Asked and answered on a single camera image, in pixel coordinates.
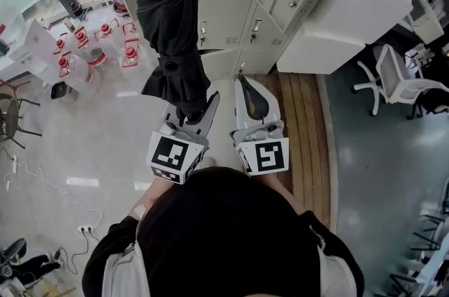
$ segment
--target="white office chair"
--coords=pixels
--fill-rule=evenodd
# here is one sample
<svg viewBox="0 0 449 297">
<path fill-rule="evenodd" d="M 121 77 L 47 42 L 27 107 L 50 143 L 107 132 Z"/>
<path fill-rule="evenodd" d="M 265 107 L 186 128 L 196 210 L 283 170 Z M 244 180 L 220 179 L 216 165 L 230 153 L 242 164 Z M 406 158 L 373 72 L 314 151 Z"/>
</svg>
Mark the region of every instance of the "white office chair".
<svg viewBox="0 0 449 297">
<path fill-rule="evenodd" d="M 381 86 L 371 71 L 361 61 L 357 61 L 368 76 L 370 82 L 357 84 L 353 92 L 363 88 L 371 88 L 374 94 L 374 108 L 370 111 L 375 116 L 379 110 L 379 95 L 382 95 L 386 103 L 407 103 L 413 105 L 421 92 L 430 88 L 440 88 L 449 93 L 449 88 L 441 82 L 422 78 L 421 67 L 417 64 L 421 78 L 411 77 L 404 59 L 390 46 L 376 46 L 373 48 L 376 57 L 376 71 L 380 76 Z"/>
</svg>

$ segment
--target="wooden floor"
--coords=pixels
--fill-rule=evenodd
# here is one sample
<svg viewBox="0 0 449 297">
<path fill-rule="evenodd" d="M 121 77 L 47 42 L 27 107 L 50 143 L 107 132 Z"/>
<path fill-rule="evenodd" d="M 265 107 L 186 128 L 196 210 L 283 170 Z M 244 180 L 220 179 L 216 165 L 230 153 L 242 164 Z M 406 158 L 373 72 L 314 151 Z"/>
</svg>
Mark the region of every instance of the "wooden floor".
<svg viewBox="0 0 449 297">
<path fill-rule="evenodd" d="M 279 101 L 284 136 L 290 139 L 290 169 L 278 173 L 278 179 L 329 227 L 328 144 L 315 76 L 281 73 L 248 77 L 267 87 Z"/>
</svg>

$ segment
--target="umbrella button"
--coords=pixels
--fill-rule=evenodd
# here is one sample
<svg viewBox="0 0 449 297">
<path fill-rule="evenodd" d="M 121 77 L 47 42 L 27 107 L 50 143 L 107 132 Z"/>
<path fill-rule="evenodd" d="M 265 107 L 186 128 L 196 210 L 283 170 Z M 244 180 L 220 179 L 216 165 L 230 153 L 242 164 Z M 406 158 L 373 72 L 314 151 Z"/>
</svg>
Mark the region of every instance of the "umbrella button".
<svg viewBox="0 0 449 297">
<path fill-rule="evenodd" d="M 176 71 L 177 65 L 174 62 L 167 62 L 166 69 L 167 69 L 167 71 Z"/>
</svg>

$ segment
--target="folded umbrella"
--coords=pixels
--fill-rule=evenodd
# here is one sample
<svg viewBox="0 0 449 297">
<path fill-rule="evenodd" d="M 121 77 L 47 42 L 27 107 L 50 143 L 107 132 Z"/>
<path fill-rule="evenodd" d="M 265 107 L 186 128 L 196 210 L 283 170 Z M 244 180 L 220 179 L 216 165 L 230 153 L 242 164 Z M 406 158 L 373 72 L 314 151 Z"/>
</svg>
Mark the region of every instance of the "folded umbrella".
<svg viewBox="0 0 449 297">
<path fill-rule="evenodd" d="M 162 98 L 193 121 L 210 86 L 196 43 L 198 0 L 137 0 L 144 38 L 160 55 L 142 94 Z"/>
</svg>

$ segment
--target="blue-gray floor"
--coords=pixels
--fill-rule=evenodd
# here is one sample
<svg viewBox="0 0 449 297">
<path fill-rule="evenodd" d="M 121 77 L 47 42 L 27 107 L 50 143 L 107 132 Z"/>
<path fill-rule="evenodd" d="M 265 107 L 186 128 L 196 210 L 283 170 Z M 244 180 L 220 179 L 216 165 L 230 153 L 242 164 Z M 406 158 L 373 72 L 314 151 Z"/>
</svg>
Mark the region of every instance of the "blue-gray floor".
<svg viewBox="0 0 449 297">
<path fill-rule="evenodd" d="M 338 158 L 337 234 L 365 275 L 367 295 L 403 264 L 418 216 L 437 208 L 449 176 L 449 116 L 408 121 L 409 105 L 380 105 L 350 61 L 326 77 Z"/>
</svg>

